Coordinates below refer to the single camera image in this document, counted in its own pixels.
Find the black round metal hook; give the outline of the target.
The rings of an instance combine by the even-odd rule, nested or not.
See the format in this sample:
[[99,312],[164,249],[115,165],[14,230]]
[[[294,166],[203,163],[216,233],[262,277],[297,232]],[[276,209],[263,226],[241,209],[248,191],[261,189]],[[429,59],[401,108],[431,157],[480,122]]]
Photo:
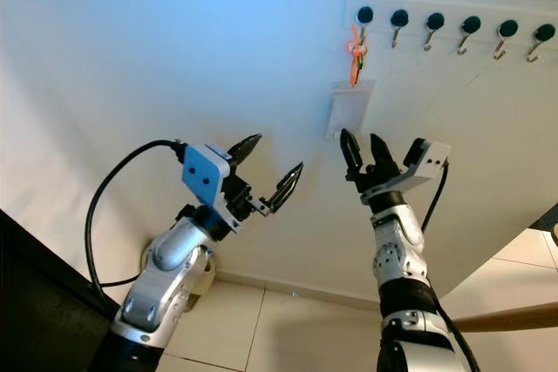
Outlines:
[[494,60],[501,60],[507,54],[507,41],[511,37],[514,37],[515,33],[518,33],[519,25],[515,20],[506,20],[502,22],[497,29],[497,34],[499,37],[499,42],[497,48],[495,48],[492,57]]
[[410,24],[410,14],[407,10],[395,10],[388,22],[391,25],[391,49],[394,50],[398,48],[399,34]]
[[365,43],[366,29],[374,18],[374,10],[370,6],[363,6],[357,11],[357,41],[360,45]]
[[433,39],[435,34],[439,32],[444,26],[444,14],[441,12],[434,12],[427,17],[424,27],[426,30],[426,37],[424,38],[423,51],[429,52],[433,49]]
[[527,51],[526,61],[528,63],[534,63],[538,60],[541,55],[539,55],[539,51],[541,50],[542,46],[551,38],[558,34],[558,27],[555,27],[551,23],[546,23],[538,27],[537,30],[534,31],[533,34],[533,48]]
[[463,55],[467,53],[466,43],[469,41],[469,37],[475,32],[478,32],[482,25],[481,17],[477,15],[471,15],[464,20],[459,26],[461,30],[462,37],[459,39],[459,44],[457,46],[457,54]]

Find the light wooden table leg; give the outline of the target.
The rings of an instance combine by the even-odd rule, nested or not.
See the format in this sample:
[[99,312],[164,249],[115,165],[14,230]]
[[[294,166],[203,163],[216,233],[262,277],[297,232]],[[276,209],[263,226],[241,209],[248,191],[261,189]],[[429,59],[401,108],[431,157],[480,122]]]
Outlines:
[[470,317],[459,317],[454,323],[457,325],[459,332],[462,333],[558,328],[558,301]]

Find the white hook rail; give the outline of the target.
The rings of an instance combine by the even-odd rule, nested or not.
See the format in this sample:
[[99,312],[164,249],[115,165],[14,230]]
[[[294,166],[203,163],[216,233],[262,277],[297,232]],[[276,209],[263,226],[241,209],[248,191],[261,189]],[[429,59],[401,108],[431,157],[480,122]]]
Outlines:
[[391,17],[396,10],[406,10],[408,24],[399,32],[398,46],[406,46],[405,38],[411,37],[419,48],[423,48],[429,30],[427,18],[431,14],[441,13],[444,24],[436,30],[433,44],[440,46],[447,41],[457,48],[464,37],[461,26],[468,17],[475,15],[481,20],[481,26],[467,38],[466,50],[469,53],[492,53],[500,41],[498,29],[503,22],[514,20],[518,23],[517,33],[506,41],[507,54],[526,53],[535,46],[535,30],[539,26],[551,24],[555,27],[555,36],[542,43],[539,53],[558,52],[558,6],[528,9],[526,6],[513,6],[500,3],[482,3],[480,1],[451,0],[345,0],[344,8],[339,13],[339,25],[348,32],[352,25],[360,26],[357,14],[363,7],[373,10],[373,20],[366,25],[367,35],[385,33],[393,37],[394,25]]

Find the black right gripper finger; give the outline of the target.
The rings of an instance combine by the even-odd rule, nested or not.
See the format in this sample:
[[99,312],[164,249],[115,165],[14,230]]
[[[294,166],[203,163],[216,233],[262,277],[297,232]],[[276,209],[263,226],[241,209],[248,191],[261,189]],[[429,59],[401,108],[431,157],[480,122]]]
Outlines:
[[348,129],[342,129],[340,130],[339,140],[340,150],[342,150],[347,166],[347,173],[360,173],[364,164],[355,134]]
[[371,133],[371,153],[373,153],[373,164],[370,169],[395,169],[396,162],[391,155],[388,145],[376,133]]

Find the clear plastic card holder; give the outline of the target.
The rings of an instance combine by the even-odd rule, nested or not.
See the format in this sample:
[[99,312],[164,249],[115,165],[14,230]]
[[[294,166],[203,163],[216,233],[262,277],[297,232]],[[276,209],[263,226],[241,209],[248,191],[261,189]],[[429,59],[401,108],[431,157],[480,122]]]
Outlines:
[[324,137],[339,139],[342,130],[359,132],[371,104],[376,82],[374,80],[351,82],[340,81],[332,85],[330,116]]

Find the black cabinet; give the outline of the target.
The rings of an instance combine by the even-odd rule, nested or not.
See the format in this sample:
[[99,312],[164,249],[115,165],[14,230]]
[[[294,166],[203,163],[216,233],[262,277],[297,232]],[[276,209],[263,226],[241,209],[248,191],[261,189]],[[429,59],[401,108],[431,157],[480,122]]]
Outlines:
[[89,281],[0,210],[1,372],[86,372],[109,321]]

